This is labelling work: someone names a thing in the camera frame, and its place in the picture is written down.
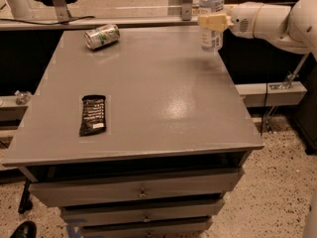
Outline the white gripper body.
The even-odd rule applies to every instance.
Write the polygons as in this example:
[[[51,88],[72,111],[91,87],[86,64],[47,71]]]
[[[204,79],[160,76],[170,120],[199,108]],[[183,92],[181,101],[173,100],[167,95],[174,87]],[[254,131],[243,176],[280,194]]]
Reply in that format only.
[[[258,2],[246,2],[235,7],[231,14],[234,23],[234,26],[230,28],[231,32],[236,37],[252,39],[256,18],[263,5],[263,3]]]

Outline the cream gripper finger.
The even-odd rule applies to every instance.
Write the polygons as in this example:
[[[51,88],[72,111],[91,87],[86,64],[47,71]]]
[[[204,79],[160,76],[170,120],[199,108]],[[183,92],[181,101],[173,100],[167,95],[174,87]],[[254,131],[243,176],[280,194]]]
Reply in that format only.
[[[224,32],[234,25],[231,17],[226,14],[199,15],[197,23],[201,28],[217,32]]]

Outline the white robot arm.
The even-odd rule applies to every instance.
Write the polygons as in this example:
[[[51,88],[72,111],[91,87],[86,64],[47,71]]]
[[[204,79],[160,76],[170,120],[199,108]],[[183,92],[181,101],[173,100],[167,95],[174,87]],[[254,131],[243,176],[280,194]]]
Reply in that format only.
[[[316,53],[316,0],[294,6],[247,2],[225,5],[220,26],[244,38],[260,38],[277,48]],[[316,238],[317,158],[283,118],[275,135],[245,162],[246,175],[226,195],[227,205],[204,238]]]

